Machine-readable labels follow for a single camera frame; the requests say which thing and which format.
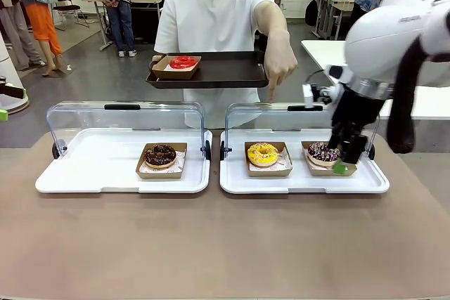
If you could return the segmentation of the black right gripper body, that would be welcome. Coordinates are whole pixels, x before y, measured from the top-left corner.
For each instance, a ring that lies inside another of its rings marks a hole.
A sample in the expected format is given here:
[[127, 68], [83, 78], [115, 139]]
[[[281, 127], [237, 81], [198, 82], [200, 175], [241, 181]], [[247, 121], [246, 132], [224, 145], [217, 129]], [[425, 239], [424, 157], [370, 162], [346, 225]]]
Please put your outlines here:
[[383, 100], [368, 98], [343, 86], [332, 117], [332, 134], [340, 137], [359, 135], [363, 128], [374, 123], [383, 107]]

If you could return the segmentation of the person's left hand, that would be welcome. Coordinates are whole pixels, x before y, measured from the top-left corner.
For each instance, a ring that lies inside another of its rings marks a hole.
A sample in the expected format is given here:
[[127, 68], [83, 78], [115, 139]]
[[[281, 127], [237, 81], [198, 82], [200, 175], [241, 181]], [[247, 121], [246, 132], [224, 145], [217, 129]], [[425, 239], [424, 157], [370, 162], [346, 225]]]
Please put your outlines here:
[[268, 35], [264, 70], [269, 80], [269, 102], [275, 98], [276, 87], [297, 69], [297, 59], [290, 45], [287, 29], [274, 29]]

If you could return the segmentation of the person's right hand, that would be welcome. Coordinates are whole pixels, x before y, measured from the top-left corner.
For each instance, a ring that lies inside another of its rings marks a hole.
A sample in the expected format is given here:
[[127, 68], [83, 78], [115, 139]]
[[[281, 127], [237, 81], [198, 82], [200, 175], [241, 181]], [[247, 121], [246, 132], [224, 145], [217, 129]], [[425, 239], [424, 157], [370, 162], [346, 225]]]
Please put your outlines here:
[[162, 55], [154, 55], [152, 57], [152, 60], [149, 64], [149, 69], [151, 70], [153, 68], [154, 65], [158, 64], [166, 55], [162, 54]]

